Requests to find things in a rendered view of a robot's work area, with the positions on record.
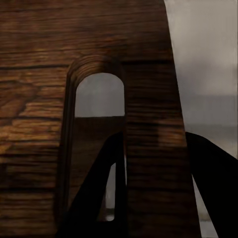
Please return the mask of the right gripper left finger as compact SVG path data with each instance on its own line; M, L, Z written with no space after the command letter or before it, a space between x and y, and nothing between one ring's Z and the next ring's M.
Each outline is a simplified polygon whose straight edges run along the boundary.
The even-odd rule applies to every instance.
M97 221L114 163L115 218L112 221ZM54 238L129 238L122 132L105 141Z

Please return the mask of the cutting board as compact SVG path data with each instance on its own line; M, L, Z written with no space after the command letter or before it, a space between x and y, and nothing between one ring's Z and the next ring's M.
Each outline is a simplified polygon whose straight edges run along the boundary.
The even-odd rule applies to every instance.
M0 0L0 238L57 233L96 73L124 84L129 238L202 238L164 0Z

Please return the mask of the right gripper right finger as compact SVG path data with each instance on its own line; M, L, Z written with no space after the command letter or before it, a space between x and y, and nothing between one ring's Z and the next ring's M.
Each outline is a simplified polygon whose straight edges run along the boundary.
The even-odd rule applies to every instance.
M238 238L238 160L208 139L186 132L192 176L219 238Z

